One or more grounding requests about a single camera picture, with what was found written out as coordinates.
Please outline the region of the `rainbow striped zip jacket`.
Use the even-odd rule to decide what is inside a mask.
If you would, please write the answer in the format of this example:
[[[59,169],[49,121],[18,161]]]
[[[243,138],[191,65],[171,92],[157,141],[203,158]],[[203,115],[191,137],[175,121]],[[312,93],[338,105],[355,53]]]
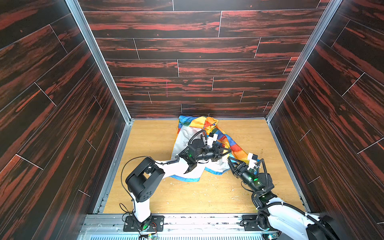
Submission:
[[[176,163],[170,177],[198,182],[207,171],[222,175],[230,170],[228,157],[249,162],[248,154],[219,126],[219,120],[202,116],[179,116],[178,135],[172,152]]]

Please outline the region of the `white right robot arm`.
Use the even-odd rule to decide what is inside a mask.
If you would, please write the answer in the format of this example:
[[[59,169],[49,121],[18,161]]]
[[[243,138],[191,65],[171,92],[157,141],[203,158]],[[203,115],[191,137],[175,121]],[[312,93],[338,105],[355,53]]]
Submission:
[[[331,217],[302,211],[272,192],[273,180],[263,159],[256,163],[256,167],[263,167],[263,172],[251,171],[245,162],[233,157],[228,157],[228,164],[233,175],[252,192],[251,200],[258,210],[256,222],[260,230],[274,229],[293,240],[342,239],[341,230]]]

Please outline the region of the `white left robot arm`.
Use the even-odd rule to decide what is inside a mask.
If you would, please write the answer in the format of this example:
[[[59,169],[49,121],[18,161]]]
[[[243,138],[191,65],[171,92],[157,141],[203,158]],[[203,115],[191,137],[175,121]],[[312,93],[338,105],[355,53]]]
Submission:
[[[161,181],[172,177],[182,182],[198,182],[204,171],[222,175],[229,170],[228,156],[231,149],[221,143],[195,139],[174,160],[156,162],[146,157],[126,178],[128,192],[134,200],[135,220],[142,224],[152,216],[150,197],[155,193]]]

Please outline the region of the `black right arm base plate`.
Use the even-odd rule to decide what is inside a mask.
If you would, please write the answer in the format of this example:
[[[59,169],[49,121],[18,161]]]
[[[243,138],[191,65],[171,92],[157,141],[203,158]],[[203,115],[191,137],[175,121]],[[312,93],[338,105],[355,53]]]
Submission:
[[[242,215],[240,226],[244,227],[245,231],[269,231],[271,229],[268,216],[265,214]]]

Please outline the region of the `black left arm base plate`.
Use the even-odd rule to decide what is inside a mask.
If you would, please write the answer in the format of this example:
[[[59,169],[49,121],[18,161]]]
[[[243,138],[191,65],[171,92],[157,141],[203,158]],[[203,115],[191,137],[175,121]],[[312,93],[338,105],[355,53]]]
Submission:
[[[126,216],[123,232],[162,232],[165,217],[151,215],[143,222],[139,222],[135,216]]]

